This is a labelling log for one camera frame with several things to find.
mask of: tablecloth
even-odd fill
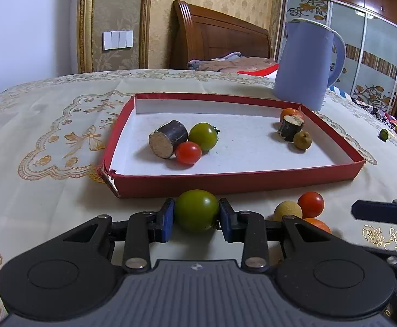
[[[0,94],[0,269],[16,255],[101,213],[127,220],[157,210],[164,198],[119,200],[96,172],[112,124],[136,92],[204,92],[273,98],[267,78],[202,71],[110,71],[19,85]],[[397,135],[378,139],[384,125],[332,91],[318,115],[367,160],[353,181],[291,190],[227,195],[235,211],[265,217],[284,200],[313,190],[325,200],[319,217],[349,242],[397,250],[397,225],[354,220],[357,199],[397,198]],[[274,262],[280,249],[270,243]],[[237,259],[243,245],[224,242],[220,231],[199,236],[174,229],[167,244],[151,244],[157,259]],[[113,262],[121,261],[117,244]],[[0,320],[6,311],[0,301]]]

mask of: wooden log piece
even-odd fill
[[[148,137],[151,151],[163,159],[169,158],[176,151],[176,147],[188,140],[188,131],[177,120],[172,120],[156,129]]]
[[[293,141],[295,134],[301,131],[304,121],[297,116],[284,116],[278,133],[286,141]]]

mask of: sliding wardrobe door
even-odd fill
[[[325,25],[328,4],[329,2],[327,0],[286,0],[284,22],[292,21],[293,18],[306,18]],[[286,38],[286,29],[283,29],[283,37],[278,52],[278,62],[280,62],[283,50],[285,49]]]
[[[353,98],[388,111],[397,79],[397,27],[368,14]]]
[[[336,2],[333,3],[330,28],[341,35],[347,49],[344,68],[333,86],[338,87],[349,95],[351,94],[354,79],[356,78],[360,49],[362,47],[364,24],[364,12],[340,5]],[[336,56],[336,49],[333,45],[332,64],[330,65],[330,70],[334,69]]]

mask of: wall switch panel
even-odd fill
[[[111,32],[103,32],[103,50],[112,49],[112,36]]]
[[[134,32],[110,31],[103,32],[103,50],[130,48],[134,46]]]
[[[133,47],[134,46],[134,32],[133,31],[126,31],[126,47]]]
[[[119,31],[112,31],[112,49],[119,48]]]

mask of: wooden headboard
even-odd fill
[[[210,60],[232,52],[272,58],[268,31],[236,17],[176,0],[179,29],[170,69],[186,69],[192,59]]]

